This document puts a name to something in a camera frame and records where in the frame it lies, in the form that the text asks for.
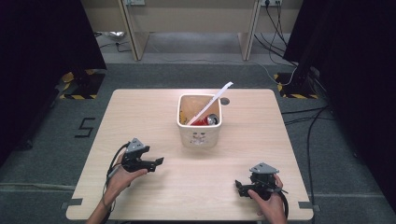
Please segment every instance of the white bin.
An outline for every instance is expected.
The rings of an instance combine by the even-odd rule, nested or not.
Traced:
[[[219,99],[215,101],[198,119],[210,114],[219,118],[216,125],[194,126],[186,125],[197,115],[213,98],[213,94],[183,94],[178,100],[177,125],[183,146],[190,148],[211,148],[219,139],[219,130],[222,123],[221,105]]]

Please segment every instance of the red can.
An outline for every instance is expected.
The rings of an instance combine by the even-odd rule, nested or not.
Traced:
[[[193,122],[191,125],[216,125],[219,123],[219,118],[215,114],[210,114],[202,119],[198,119]]]

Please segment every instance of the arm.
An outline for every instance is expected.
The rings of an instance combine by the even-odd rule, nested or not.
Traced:
[[[117,171],[112,177],[110,177],[106,192],[95,210],[92,212],[90,218],[87,220],[87,224],[101,223],[107,215],[111,204],[114,203],[120,193],[126,189],[134,179],[141,175],[145,175],[148,172],[148,170],[142,169],[129,173],[121,165],[117,166],[115,169],[117,169]]]
[[[279,176],[274,175],[276,179],[276,184],[282,188],[283,183],[280,180]],[[260,207],[260,211],[257,215],[264,215],[265,218],[274,224],[284,224],[287,223],[285,217],[285,211],[283,209],[283,202],[280,196],[277,193],[272,193],[271,198],[268,201],[263,200],[259,194],[257,194],[254,190],[250,189],[247,191],[250,197],[256,201],[256,203]]]

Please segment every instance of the white stick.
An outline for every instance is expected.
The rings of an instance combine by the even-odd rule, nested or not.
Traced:
[[[191,125],[193,122],[195,122],[199,117],[201,117],[202,114],[205,113],[205,111],[211,106],[213,105],[213,103],[231,86],[233,85],[232,82],[228,82],[227,84],[225,84],[225,86],[218,92],[216,93],[215,96],[213,96],[213,98],[209,101],[209,103],[204,107],[204,109],[202,109],[197,115],[195,115],[188,123],[187,125]]]

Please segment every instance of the light wood tabletop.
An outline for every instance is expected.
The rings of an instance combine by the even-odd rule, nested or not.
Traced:
[[[143,160],[164,157],[154,173],[137,178],[118,198],[116,220],[262,220],[258,205],[240,197],[235,179],[251,184],[249,169],[265,162],[279,170],[289,201],[289,220],[308,220],[309,202],[275,94],[228,89],[221,97],[222,124],[215,147],[183,147],[177,127],[178,98],[219,90],[116,90],[69,205],[69,219],[87,219],[100,202],[106,171],[117,150],[133,138],[150,150]]]

